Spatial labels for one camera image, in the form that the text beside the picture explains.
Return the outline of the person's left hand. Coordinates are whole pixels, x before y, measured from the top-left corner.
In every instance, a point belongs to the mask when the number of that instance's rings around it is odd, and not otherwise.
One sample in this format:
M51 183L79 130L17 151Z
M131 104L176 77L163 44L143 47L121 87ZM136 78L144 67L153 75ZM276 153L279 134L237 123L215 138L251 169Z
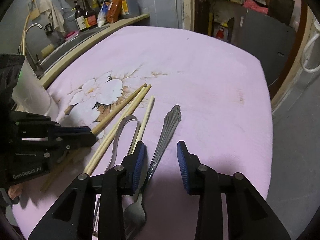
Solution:
M23 190L23 184L17 184L9 187L8 189L8 196L10 199L14 200L15 198L19 197Z

